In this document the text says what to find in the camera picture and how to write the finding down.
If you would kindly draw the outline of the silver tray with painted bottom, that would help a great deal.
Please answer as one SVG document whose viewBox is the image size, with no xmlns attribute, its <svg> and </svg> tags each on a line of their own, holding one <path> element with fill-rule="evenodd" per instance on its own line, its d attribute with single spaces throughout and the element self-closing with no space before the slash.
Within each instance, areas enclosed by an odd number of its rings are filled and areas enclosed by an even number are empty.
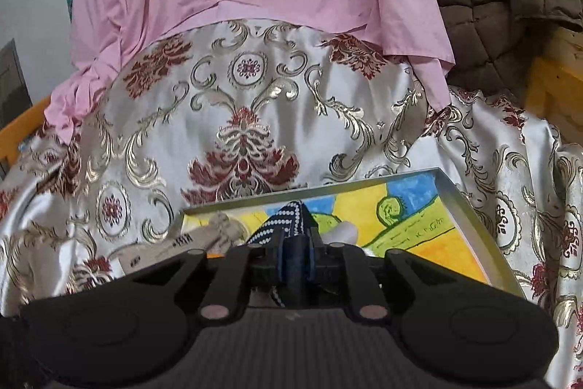
<svg viewBox="0 0 583 389">
<path fill-rule="evenodd" d="M 196 205 L 180 212 L 172 230 L 189 232 L 222 212 L 251 236 L 290 201 L 304 203 L 325 237 L 347 224 L 350 242 L 373 257 L 404 250 L 516 296 L 524 294 L 477 214 L 439 168 Z"/>
</svg>

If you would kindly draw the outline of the grey wall panel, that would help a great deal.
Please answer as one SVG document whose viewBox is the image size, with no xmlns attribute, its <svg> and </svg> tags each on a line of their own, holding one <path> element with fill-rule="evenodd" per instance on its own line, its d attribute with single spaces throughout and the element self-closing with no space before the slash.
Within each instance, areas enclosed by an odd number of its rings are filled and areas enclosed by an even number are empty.
<svg viewBox="0 0 583 389">
<path fill-rule="evenodd" d="M 22 73 L 15 40 L 1 48 L 0 56 L 0 127 L 5 127 L 32 106 Z"/>
</svg>

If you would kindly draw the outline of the beige drawstring pouch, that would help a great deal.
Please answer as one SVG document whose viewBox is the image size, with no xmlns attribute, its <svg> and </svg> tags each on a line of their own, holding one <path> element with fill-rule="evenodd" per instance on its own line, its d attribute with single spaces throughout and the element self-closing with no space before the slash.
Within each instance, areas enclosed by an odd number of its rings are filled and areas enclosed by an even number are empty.
<svg viewBox="0 0 583 389">
<path fill-rule="evenodd" d="M 184 252 L 204 251 L 208 255 L 223 256 L 232 247 L 242 245 L 248 235 L 243 222 L 223 212 L 214 213 L 208 219 L 183 214 L 175 237 L 159 244 L 129 246 L 118 256 L 118 263 L 128 275 Z"/>
</svg>

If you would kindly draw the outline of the navy white striped sock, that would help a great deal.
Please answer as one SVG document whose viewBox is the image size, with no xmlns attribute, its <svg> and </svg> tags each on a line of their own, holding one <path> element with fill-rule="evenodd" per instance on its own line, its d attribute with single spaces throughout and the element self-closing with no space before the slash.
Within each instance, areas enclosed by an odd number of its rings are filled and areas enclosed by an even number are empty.
<svg viewBox="0 0 583 389">
<path fill-rule="evenodd" d="M 284 205 L 248 239 L 248 245 L 266 250 L 272 296 L 279 306 L 306 305 L 320 243 L 318 225 L 302 201 Z"/>
</svg>

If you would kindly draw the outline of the floral satin sofa cover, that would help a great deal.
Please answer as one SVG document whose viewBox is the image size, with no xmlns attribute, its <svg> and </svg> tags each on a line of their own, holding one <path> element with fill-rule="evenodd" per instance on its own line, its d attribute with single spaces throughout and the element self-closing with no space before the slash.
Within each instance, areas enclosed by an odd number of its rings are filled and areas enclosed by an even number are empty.
<svg viewBox="0 0 583 389">
<path fill-rule="evenodd" d="M 404 59 L 260 20 L 143 49 L 88 106 L 48 116 L 1 184 L 1 312 L 121 275 L 216 201 L 443 170 L 528 300 L 551 314 L 555 388 L 582 384 L 582 149 L 503 94 L 434 110 Z"/>
</svg>

